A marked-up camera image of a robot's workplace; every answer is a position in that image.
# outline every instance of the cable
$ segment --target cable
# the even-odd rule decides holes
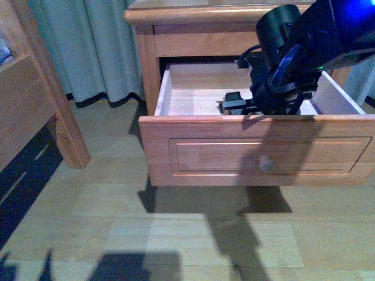
[[[244,51],[244,53],[237,60],[238,68],[248,68],[250,66],[250,63],[246,59],[247,55],[250,54],[252,51],[260,49],[260,48],[261,48],[260,45],[255,45],[247,49],[246,51]]]
[[[291,64],[294,56],[297,52],[302,48],[301,44],[294,46],[286,56],[281,60],[279,67],[276,70],[274,77],[272,78],[271,85],[275,88],[279,86],[279,83],[283,76],[285,75],[286,70],[288,69],[289,65]]]

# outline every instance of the drawer front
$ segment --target drawer front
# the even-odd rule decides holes
[[[155,26],[158,57],[239,56],[257,44],[255,23]]]
[[[170,139],[173,174],[345,174],[370,138]]]
[[[347,186],[365,182],[375,168],[375,118],[368,115],[139,121],[156,186]]]

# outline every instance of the teal curtain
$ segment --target teal curtain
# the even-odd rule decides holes
[[[122,17],[133,1],[29,0],[66,93],[82,102],[144,96],[134,31]]]

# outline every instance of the curtain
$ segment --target curtain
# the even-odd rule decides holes
[[[344,90],[359,105],[366,97],[375,98],[375,57],[352,67]]]
[[[122,14],[132,1],[29,0],[66,92],[76,102],[99,93],[108,101],[144,96],[132,27]]]

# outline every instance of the open drawer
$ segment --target open drawer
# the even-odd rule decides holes
[[[375,115],[327,75],[301,115],[221,115],[225,93],[250,98],[234,63],[171,64],[155,116],[139,119],[155,186],[362,184],[375,168]]]

